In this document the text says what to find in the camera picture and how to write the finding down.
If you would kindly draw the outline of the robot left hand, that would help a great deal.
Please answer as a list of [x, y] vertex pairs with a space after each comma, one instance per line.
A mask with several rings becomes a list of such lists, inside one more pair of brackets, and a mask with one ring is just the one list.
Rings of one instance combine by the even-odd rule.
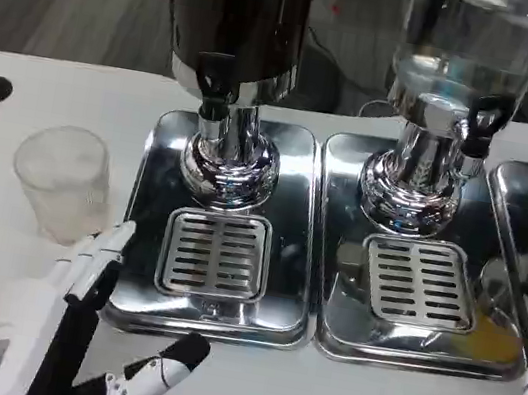
[[210, 343], [190, 332], [119, 374], [74, 381], [135, 232], [126, 221], [88, 235], [43, 277], [0, 288], [0, 395], [164, 395], [203, 363]]

